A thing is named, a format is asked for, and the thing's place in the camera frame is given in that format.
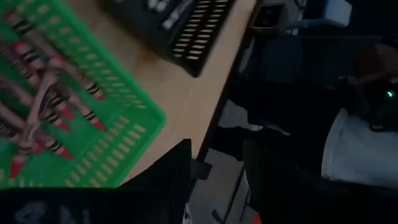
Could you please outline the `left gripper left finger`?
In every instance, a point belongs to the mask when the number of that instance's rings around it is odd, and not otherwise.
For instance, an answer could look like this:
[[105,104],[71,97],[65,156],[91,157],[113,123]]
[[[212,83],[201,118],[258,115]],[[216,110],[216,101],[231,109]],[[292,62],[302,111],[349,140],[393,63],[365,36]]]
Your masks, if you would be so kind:
[[182,224],[191,145],[180,141],[116,189],[0,190],[0,224]]

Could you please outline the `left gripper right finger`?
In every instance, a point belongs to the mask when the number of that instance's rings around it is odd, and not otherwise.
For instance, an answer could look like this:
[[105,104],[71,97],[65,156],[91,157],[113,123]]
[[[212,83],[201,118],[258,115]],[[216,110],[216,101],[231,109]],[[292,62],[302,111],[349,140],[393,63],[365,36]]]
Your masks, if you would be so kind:
[[326,180],[255,140],[243,161],[264,224],[398,224],[398,190]]

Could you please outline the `black plastic basket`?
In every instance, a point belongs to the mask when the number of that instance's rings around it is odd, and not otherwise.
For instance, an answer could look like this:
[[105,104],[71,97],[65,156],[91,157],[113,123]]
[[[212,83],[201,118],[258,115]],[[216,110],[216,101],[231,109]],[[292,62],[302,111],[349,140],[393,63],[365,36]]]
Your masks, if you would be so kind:
[[181,0],[169,0],[162,12],[149,9],[147,0],[101,0],[125,28],[160,58],[199,77],[236,0],[194,0],[170,28],[163,21]]

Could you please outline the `green plastic basket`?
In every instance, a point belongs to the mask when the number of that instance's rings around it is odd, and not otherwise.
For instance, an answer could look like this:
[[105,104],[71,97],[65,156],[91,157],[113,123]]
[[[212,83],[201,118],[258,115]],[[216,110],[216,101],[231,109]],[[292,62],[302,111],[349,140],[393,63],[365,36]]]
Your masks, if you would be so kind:
[[42,129],[62,143],[73,159],[44,151],[31,157],[15,178],[10,169],[16,145],[0,140],[0,189],[119,186],[164,127],[164,112],[63,0],[0,0],[0,37],[14,42],[19,36],[4,18],[9,11],[30,21],[104,91],[105,99],[97,100],[62,75],[105,129],[95,128],[78,111],[68,121],[70,131],[44,123]]

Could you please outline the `person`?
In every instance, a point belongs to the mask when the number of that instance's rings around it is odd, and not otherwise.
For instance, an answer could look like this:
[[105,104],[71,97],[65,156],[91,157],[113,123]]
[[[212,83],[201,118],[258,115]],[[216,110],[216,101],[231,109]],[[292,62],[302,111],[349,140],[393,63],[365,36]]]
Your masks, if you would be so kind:
[[339,110],[328,133],[321,176],[398,189],[398,133],[377,133],[369,124]]

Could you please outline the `person's hand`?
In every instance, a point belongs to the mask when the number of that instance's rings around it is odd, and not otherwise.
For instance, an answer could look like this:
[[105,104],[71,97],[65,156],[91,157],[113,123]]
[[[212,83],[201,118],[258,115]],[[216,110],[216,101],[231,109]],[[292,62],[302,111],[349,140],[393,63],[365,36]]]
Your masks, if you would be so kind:
[[358,54],[354,68],[356,77],[349,81],[352,85],[398,78],[398,50],[390,45],[376,44]]

